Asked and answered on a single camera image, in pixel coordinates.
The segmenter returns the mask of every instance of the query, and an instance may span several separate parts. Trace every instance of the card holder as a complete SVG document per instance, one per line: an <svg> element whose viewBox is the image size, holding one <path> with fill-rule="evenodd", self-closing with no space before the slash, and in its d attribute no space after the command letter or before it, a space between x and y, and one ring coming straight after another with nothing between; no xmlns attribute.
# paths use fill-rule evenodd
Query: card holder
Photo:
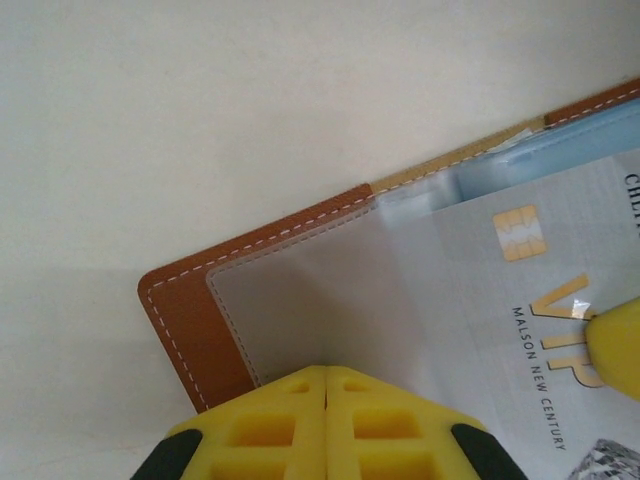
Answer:
<svg viewBox="0 0 640 480"><path fill-rule="evenodd" d="M385 236L388 235L388 225L385 223L387 217L381 213L383 210L379 208L384 194L397 194L402 192L403 188L418 187L421 180L431 178L435 172L469 162L525 129L530 129L533 133L552 131L564 125L571 125L583 117L589 117L594 113L609 110L616 105L628 103L639 96L640 80L636 79L569 107L523 122L407 171L356 187L229 242L149 272L139 284L138 293L141 302L196 409L203 411L254 388L257 383L288 373L286 362L270 360L273 357L271 352L254 352L251 350L252 347L248 347L248 344L252 343L247 339L248 326L236 321L235 317L231 315L231 307L227 304L232 297L238 297L240 301L249 306L252 304L257 306L259 302L256 299L260 300L260 295L264 296L258 291L261 287L255 289L258 292L257 296L244 295L243 291L248 292L242 287L245 280L241 278L241 275L236 274L236 271L240 272L243 268L248 271L256 267L255 271L257 272L258 265L265 265L265 262L271 261L272 258L286 258L289 251L303 251L305 248L309 248L307 245L313 245L314 248L316 248L315 246L318 248L317 253L313 254L316 255L313 257L314 260L307 260L306 265L303 262L304 268L295 264L293 267L287 267L289 268L287 271L287 268L283 267L280 271L281 278L285 278L286 275L290 275L291 278L300 278L302 275L304 278L304 275L311 272L320 277L325 273L337 275L336 279L339 280L340 276L345 274L345 266L337 266L334 271L329 272L329 265L322 265L327 257L337 258L337 255L330 252L332 248L336 248L341 252L340 255L344 256L343 261L345 262L350 258L359 258L363 262L374 264L373 266L358 267L355 270L357 275L354 275L353 272L351 272L351 276L347 275L347 278L352 282L351 285L361 285L353 288L353 297L349 297L349 289L339 292L335 287L332 287L333 279L331 277L325 278L327 285L332 288L331 298L335 299L336 305L339 305L336 307L338 314L344 313L340 310L344 307L344 311L349 315L359 316L359 318L362 318L362 314L370 315L372 313L371 306L367 302L374 299L375 296L381 295L381 292L395 293L400 299L404 295L403 289L400 287L403 281L402 272L398 272L397 266L390 260L392 248L389 246L388 237L385 240ZM458 195L458 197L454 195L454 198L444 197L440 201L443 206L446 206L448 203L457 202L464 198L463 195ZM359 248L356 238L360 233L357 231L359 227L354 228L356 226L364 227L363 234L368 232L368 236L376 238L367 239L369 243L365 242L362 244L363 247ZM340 240L342 233L338 233L343 229L353 235L352 239L344 245ZM325 237L337 240L329 242L324 240ZM279 254L266 255L271 250L278 250ZM257 257L261 254L264 256L260 259L247 263L249 258L254 258L251 257L252 255ZM220 278L224 276L228 280L225 286L218 285L215 281L216 275L219 275ZM213 290L214 287L218 289L218 294ZM300 284L296 285L296 291L301 292L298 287ZM221 306L216 302L216 298L223 296L224 301ZM318 293L314 297L314 301L318 302L320 297L321 294ZM305 311L304 301L300 300L300 298L304 298L303 293L300 293L296 298L298 298L298 303L295 303L294 299L290 308L294 310L297 308L296 313L302 313ZM265 304L269 303L266 298L261 300ZM415 336L413 330L415 325L411 320L414 314L411 312L411 307L407 306L411 302L401 301L394 305L398 304L401 304L402 307L398 309L397 306L392 308L391 304L386 305L380 312L373 312L378 316L374 315L372 318L377 319L376 321L380 324L383 321L397 321L398 331L405 332L402 334L403 336ZM228 312L225 312L224 305L227 305ZM264 328L265 325L268 326L270 322L274 322L273 325L282 321L286 322L287 320L283 320L282 317L274 320L273 314L279 311L274 308L269 314L270 316L267 316L265 314L269 313L269 310L259 311L256 308L256 316L251 321L256 323L260 317L264 324L261 328ZM286 315L286 308L282 312L282 315ZM334 325L334 328L347 333L351 328L352 333L357 333L360 327L357 326L357 322L354 325L356 326L353 328ZM412 353L412 349L400 352L398 365L393 365L394 360L390 360L389 355L392 354L391 350L393 352L399 351L397 340L392 339L393 341L385 343L383 341L384 335L381 336L379 332L376 333L373 330L363 331L359 338L350 337L350 334L347 333L344 333L344 338L341 338L335 346L332 345L330 348L318 347L318 345L322 345L321 342L313 347L310 346L310 351L313 352L312 356L318 359L331 360L331 358L335 358L339 360L342 358L341 355L345 355L345 352L360 348L363 342L371 342L373 345L379 346L379 355L376 357L373 354L367 354L368 358L366 359L357 361L354 359L354 367L359 368L359 364L371 362L372 365L376 365L375 370L380 372L383 379L414 390L418 384L438 383L437 380L430 378L432 373L423 366L424 362ZM302 349L297 353L298 356L295 357L294 362L292 361L291 369L295 368L294 363L305 361L303 353ZM411 371L411 368L414 369L411 374L402 373Z"/></svg>

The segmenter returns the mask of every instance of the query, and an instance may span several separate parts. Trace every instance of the leather edge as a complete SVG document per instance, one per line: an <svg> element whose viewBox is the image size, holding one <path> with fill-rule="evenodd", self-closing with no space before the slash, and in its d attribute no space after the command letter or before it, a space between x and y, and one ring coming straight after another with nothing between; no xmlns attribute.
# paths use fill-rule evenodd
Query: leather edge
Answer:
<svg viewBox="0 0 640 480"><path fill-rule="evenodd" d="M640 78L635 78L584 100L547 113L544 117L546 128L555 128L565 123L574 122L635 98L640 98Z"/></svg>
<svg viewBox="0 0 640 480"><path fill-rule="evenodd" d="M372 182L371 188L376 195L386 193L396 188L403 187L415 181L421 180L424 177L432 175L441 170L445 170L449 167L457 165L458 163L471 160L478 155L486 152L490 148L500 145L502 142L513 137L517 133L525 129L532 131L539 131L544 128L544 117L539 116L518 123L512 127L505 128L497 133L489 135L488 137L481 138L473 143L465 145L464 147L453 150L452 152L445 153L439 157L428 160L414 167L410 167L406 170L402 170L398 173L392 174L388 177L380 179L376 182Z"/></svg>
<svg viewBox="0 0 640 480"><path fill-rule="evenodd" d="M360 185L140 279L138 297L198 412L254 388L243 356L208 290L207 271L364 208L373 197L370 185Z"/></svg>

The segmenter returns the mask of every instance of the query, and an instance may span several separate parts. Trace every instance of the white surface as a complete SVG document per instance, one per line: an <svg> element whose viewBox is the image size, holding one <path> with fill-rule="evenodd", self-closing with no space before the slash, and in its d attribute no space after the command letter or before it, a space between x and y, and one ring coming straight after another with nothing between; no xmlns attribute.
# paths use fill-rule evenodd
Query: white surface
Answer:
<svg viewBox="0 0 640 480"><path fill-rule="evenodd" d="M639 25L635 0L0 0L0 478L128 478L193 413L144 272L637 75Z"/></svg>

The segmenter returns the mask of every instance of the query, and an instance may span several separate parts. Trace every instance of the black rubber pad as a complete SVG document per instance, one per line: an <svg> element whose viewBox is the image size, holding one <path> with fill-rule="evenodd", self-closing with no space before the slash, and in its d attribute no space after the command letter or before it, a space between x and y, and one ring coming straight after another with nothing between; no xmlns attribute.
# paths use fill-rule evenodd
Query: black rubber pad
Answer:
<svg viewBox="0 0 640 480"><path fill-rule="evenodd" d="M131 480L180 480L201 440L200 430L185 430L165 438Z"/></svg>
<svg viewBox="0 0 640 480"><path fill-rule="evenodd" d="M527 480L496 437L471 425L458 423L451 433L480 480Z"/></svg>

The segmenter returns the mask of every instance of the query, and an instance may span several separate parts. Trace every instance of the yellow object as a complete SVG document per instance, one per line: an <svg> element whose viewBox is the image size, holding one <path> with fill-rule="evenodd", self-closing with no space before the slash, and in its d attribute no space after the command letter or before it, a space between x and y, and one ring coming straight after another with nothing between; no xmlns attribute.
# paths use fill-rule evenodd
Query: yellow object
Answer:
<svg viewBox="0 0 640 480"><path fill-rule="evenodd" d="M191 420L203 433L181 480L325 480L325 367L308 367Z"/></svg>
<svg viewBox="0 0 640 480"><path fill-rule="evenodd" d="M309 367L173 428L133 480L525 479L477 420Z"/></svg>
<svg viewBox="0 0 640 480"><path fill-rule="evenodd" d="M640 298L593 318L586 336L600 378L640 402Z"/></svg>
<svg viewBox="0 0 640 480"><path fill-rule="evenodd" d="M329 480L478 478L451 427L480 422L348 368L327 371Z"/></svg>

